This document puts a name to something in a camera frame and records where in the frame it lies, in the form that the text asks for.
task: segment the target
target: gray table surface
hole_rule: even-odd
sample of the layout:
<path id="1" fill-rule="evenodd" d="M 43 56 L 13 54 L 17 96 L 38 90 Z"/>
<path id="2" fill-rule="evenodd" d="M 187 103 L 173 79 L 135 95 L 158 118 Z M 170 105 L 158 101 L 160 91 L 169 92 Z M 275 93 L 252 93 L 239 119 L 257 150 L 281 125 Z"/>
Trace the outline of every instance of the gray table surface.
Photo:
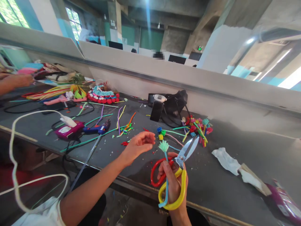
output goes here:
<path id="1" fill-rule="evenodd" d="M 112 135 L 118 135 L 117 131 L 104 136 L 89 161 L 90 165 L 104 168 L 123 151 L 125 147 L 121 143 L 143 131 L 143 127 L 156 133 L 156 137 L 156 130 L 159 126 L 171 130 L 165 124 L 153 122 L 149 116 L 146 116 L 151 113 L 150 107 L 144 107 L 144 104 L 141 106 L 137 99 L 127 98 L 129 101 L 116 104 L 119 107 L 126 105 L 124 114 L 120 119 L 120 125 L 126 125 L 133 113 L 136 112 L 132 121 L 134 128 L 127 135 L 119 138 L 112 138 Z M 37 103 L 28 103 L 11 109 L 11 111 L 36 108 L 36 106 Z M 88 122 L 100 116 L 101 108 L 102 106 L 95 105 L 94 112 L 77 117 L 77 120 Z M 74 107 L 71 108 L 71 113 L 66 113 L 66 110 L 63 110 L 62 113 L 67 116 L 74 116 L 79 111 L 79 107 Z M 110 129 L 114 129 L 116 128 L 118 108 L 105 107 L 104 114 L 110 113 L 113 113 L 109 117 L 112 123 Z M 11 128 L 14 119 L 20 115 L 22 114 L 5 113 L 1 108 L 0 125 Z M 205 116 L 194 113 L 193 116 L 205 118 Z M 66 147 L 67 142 L 56 140 L 57 137 L 53 132 L 48 136 L 45 135 L 51 125 L 58 120 L 59 115 L 56 113 L 46 116 L 37 113 L 21 119 L 17 123 L 16 131 L 38 140 L 38 145 L 58 152 Z M 241 176 L 234 176 L 225 170 L 211 152 L 219 147 L 225 147 L 230 156 L 237 159 L 240 164 L 245 163 L 264 182 L 272 184 L 272 178 L 280 181 L 297 205 L 301 206 L 301 180 L 296 180 L 300 178 L 301 174 L 301 155 L 300 150 L 293 145 L 293 140 L 273 134 L 240 131 L 230 124 L 217 120 L 210 122 L 213 124 L 214 131 L 207 137 L 209 141 L 207 147 L 203 148 L 198 145 L 186 162 L 189 176 L 187 200 L 252 225 L 278 225 L 278 220 L 284 222 L 285 225 L 291 225 L 269 198 L 259 193 L 250 184 L 244 183 Z M 179 140 L 183 138 L 176 134 L 173 136 Z M 81 141 L 94 137 L 96 135 L 86 135 L 81 138 Z M 165 136 L 165 139 L 175 148 L 181 148 L 171 138 Z M 90 142 L 78 147 L 69 155 L 84 162 L 93 144 L 94 142 Z M 163 152 L 157 150 L 156 144 L 152 150 L 140 155 L 131 166 L 125 168 L 121 172 L 121 176 L 151 186 L 151 167 L 163 157 Z"/>

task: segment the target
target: yellow scissor handle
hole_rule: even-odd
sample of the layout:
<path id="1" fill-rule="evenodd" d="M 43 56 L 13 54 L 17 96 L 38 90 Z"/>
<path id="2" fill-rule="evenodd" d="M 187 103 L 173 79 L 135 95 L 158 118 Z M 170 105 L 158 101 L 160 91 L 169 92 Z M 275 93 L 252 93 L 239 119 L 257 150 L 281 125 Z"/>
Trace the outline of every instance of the yellow scissor handle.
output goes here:
<path id="1" fill-rule="evenodd" d="M 175 173 L 175 176 L 178 177 L 182 174 L 182 184 L 181 184 L 181 193 L 177 199 L 177 201 L 175 201 L 174 203 L 170 203 L 167 204 L 166 206 L 164 206 L 163 208 L 166 210 L 175 210 L 177 209 L 183 202 L 184 200 L 184 196 L 185 196 L 185 192 L 186 192 L 186 176 L 187 176 L 187 172 L 185 169 L 181 169 L 179 168 L 177 170 L 177 172 Z M 163 203 L 163 199 L 162 199 L 162 193 L 163 191 L 166 189 L 166 182 L 162 185 L 162 187 L 159 190 L 159 194 L 158 194 L 158 198 L 159 198 L 159 202 Z"/>

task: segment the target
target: blue glue gun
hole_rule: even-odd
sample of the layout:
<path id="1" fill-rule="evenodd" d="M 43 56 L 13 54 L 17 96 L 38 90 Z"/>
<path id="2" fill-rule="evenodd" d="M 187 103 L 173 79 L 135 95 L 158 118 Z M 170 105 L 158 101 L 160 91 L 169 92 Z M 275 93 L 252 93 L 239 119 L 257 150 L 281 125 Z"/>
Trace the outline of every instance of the blue glue gun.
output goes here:
<path id="1" fill-rule="evenodd" d="M 108 119 L 105 123 L 103 123 L 101 126 L 95 125 L 95 127 L 89 128 L 89 127 L 84 127 L 82 131 L 85 134 L 96 134 L 98 133 L 99 135 L 105 134 L 108 129 L 110 128 L 111 121 Z"/>

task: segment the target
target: white sleeve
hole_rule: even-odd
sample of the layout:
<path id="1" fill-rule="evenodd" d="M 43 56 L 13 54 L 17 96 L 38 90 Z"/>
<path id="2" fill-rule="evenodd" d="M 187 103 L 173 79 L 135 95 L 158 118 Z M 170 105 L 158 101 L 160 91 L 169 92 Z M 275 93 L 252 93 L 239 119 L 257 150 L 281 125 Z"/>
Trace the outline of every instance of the white sleeve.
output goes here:
<path id="1" fill-rule="evenodd" d="M 61 217 L 60 201 L 56 197 L 51 197 L 36 209 L 39 213 L 24 214 L 12 226 L 66 226 Z"/>

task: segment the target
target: phone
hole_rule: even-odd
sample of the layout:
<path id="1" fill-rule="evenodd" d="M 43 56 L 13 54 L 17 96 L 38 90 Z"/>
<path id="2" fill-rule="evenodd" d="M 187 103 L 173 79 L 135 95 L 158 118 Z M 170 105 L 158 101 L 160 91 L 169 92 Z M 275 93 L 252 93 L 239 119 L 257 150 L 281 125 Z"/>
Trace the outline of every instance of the phone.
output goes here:
<path id="1" fill-rule="evenodd" d="M 73 101 L 66 101 L 67 107 L 68 108 L 72 108 L 76 106 L 76 103 L 74 103 Z M 44 105 L 42 107 L 39 108 L 39 110 L 55 110 L 55 111 L 61 111 L 64 110 L 66 108 L 65 104 L 63 102 L 59 102 L 56 104 L 52 104 L 52 105 Z M 54 113 L 53 111 L 45 111 L 42 112 L 42 114 L 44 115 L 48 115 Z"/>
<path id="2" fill-rule="evenodd" d="M 151 110 L 150 120 L 158 122 L 161 117 L 161 113 L 164 107 L 164 103 L 154 101 L 153 109 Z"/>

